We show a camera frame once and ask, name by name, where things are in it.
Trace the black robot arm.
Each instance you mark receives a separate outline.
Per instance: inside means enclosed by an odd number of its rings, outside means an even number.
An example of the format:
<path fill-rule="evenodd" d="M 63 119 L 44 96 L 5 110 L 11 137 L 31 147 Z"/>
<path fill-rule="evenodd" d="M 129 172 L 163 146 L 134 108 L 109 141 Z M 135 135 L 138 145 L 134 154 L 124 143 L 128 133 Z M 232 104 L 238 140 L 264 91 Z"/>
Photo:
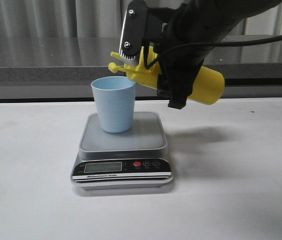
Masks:
<path fill-rule="evenodd" d="M 221 73 L 203 67 L 205 57 L 242 20 L 280 4 L 279 0 L 191 0 L 177 9 L 147 8 L 144 51 L 153 43 L 161 73 L 157 94 L 168 107 L 182 109 L 188 99 L 214 104 L 223 94 Z"/>

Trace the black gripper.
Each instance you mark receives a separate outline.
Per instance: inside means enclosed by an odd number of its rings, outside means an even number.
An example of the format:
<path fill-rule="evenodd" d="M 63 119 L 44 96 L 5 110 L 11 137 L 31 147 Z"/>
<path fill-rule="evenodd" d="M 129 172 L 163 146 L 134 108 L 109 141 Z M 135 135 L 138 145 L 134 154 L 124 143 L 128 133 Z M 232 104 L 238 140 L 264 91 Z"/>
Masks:
<path fill-rule="evenodd" d="M 169 100 L 168 107 L 182 109 L 204 58 L 209 43 L 221 40 L 220 2 L 189 2 L 177 9 L 148 7 L 142 43 L 145 68 L 159 63 L 157 96 Z"/>

